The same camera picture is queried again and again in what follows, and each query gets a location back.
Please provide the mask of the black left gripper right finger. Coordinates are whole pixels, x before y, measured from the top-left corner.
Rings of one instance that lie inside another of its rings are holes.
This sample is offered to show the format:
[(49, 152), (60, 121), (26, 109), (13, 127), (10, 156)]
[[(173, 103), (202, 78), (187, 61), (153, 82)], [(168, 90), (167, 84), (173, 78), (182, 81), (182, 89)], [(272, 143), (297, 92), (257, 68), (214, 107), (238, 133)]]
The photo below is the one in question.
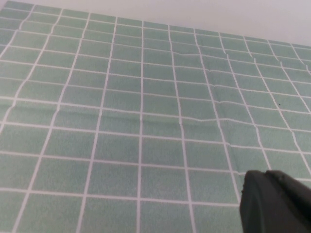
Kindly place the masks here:
[(286, 208), (277, 213), (283, 218), (286, 233), (309, 233), (311, 231), (311, 189), (280, 170), (266, 171)]

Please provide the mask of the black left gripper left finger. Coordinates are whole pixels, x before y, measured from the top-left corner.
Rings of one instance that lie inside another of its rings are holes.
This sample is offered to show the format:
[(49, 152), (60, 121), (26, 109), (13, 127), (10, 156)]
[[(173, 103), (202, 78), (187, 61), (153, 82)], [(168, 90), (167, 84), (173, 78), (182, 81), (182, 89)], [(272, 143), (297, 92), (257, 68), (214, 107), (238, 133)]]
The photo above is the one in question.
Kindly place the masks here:
[(260, 171), (248, 171), (244, 177), (240, 216), (244, 233), (302, 232), (282, 189)]

